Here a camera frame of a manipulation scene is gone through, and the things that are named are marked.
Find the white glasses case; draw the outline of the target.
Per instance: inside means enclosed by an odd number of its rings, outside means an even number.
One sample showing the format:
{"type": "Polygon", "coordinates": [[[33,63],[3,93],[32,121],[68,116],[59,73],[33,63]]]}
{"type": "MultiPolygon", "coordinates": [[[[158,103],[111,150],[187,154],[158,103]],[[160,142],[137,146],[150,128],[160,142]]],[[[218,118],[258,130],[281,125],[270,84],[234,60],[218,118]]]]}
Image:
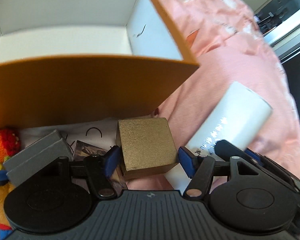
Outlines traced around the white glasses case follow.
{"type": "Polygon", "coordinates": [[[167,99],[159,107],[160,116],[168,119],[176,145],[197,157],[215,157],[215,146],[221,140],[245,150],[273,111],[272,101],[238,81],[230,84],[214,105],[182,105],[167,99]]]}

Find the orange cardboard storage box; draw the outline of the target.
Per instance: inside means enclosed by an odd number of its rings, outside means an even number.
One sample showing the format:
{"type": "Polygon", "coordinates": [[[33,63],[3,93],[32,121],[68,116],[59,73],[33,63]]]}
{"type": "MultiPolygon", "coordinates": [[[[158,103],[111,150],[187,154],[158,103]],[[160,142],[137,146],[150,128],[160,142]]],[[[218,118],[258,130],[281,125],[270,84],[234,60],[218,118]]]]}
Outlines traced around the orange cardboard storage box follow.
{"type": "Polygon", "coordinates": [[[159,0],[0,0],[0,128],[149,115],[198,67],[159,0]]]}

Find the gold textured box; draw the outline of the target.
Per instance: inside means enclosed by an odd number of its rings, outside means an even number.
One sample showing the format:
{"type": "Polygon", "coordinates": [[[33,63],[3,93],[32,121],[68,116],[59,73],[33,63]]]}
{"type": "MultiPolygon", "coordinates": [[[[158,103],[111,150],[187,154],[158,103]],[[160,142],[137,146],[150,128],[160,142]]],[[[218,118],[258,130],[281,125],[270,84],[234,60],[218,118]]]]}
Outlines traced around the gold textured box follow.
{"type": "Polygon", "coordinates": [[[178,163],[165,118],[119,120],[116,144],[122,150],[121,170],[125,180],[163,174],[178,163]]]}

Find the orange crochet plush keychain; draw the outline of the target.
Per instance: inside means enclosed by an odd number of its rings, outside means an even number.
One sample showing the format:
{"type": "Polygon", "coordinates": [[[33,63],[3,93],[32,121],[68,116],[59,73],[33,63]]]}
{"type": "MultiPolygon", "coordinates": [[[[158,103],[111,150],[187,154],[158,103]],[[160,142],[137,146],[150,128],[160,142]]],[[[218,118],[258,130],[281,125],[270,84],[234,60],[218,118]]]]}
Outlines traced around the orange crochet plush keychain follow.
{"type": "Polygon", "coordinates": [[[4,200],[14,189],[9,181],[3,163],[21,150],[19,131],[16,128],[6,127],[0,129],[0,239],[6,239],[12,228],[4,213],[4,200]]]}

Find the pink printed bed quilt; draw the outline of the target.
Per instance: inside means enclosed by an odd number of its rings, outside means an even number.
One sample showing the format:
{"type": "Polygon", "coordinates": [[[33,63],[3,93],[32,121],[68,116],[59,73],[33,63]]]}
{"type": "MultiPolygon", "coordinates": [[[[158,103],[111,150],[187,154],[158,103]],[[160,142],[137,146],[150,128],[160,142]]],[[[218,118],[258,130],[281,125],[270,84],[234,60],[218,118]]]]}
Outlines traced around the pink printed bed quilt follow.
{"type": "MultiPolygon", "coordinates": [[[[197,27],[182,18],[186,31],[180,32],[199,67],[167,99],[214,105],[235,81],[267,97],[273,114],[247,148],[300,179],[300,121],[276,55],[261,36],[245,32],[252,14],[238,18],[238,33],[222,29],[223,40],[213,43],[212,26],[224,23],[231,8],[221,0],[205,0],[202,10],[208,24],[197,27]]],[[[14,186],[4,200],[12,228],[6,239],[300,239],[296,193],[240,157],[197,157],[192,179],[178,158],[166,173],[125,180],[128,189],[120,195],[93,161],[74,161],[78,140],[105,150],[117,145],[119,120],[168,122],[159,113],[166,100],[138,117],[2,127],[19,131],[20,151],[57,130],[73,153],[73,160],[59,157],[14,186]]],[[[178,156],[182,146],[173,140],[178,156]]]]}

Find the dark grey gift box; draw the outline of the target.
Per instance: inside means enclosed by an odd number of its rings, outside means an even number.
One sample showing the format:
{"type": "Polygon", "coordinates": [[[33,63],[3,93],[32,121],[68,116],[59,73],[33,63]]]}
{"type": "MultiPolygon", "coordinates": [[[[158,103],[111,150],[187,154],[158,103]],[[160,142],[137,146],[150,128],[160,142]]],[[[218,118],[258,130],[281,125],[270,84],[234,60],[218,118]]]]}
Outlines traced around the dark grey gift box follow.
{"type": "Polygon", "coordinates": [[[59,157],[73,160],[73,153],[59,131],[54,130],[4,162],[7,177],[19,186],[59,157]]]}

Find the illustrated card box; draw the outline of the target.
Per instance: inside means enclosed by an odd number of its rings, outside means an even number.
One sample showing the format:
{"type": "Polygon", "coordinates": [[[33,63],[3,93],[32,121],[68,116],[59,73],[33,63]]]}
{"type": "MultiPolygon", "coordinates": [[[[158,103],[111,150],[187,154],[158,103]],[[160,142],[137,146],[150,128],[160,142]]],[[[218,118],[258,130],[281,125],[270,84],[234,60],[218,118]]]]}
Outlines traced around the illustrated card box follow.
{"type": "MultiPolygon", "coordinates": [[[[93,167],[101,168],[103,170],[102,173],[104,174],[103,156],[108,151],[109,150],[105,150],[103,148],[93,146],[91,144],[78,140],[75,144],[75,149],[74,149],[74,161],[85,160],[86,163],[88,161],[93,161],[93,167]]],[[[128,189],[120,168],[121,160],[122,160],[122,149],[120,148],[120,162],[117,165],[116,169],[114,170],[112,176],[110,178],[107,178],[118,195],[121,194],[122,190],[128,189]]]]}

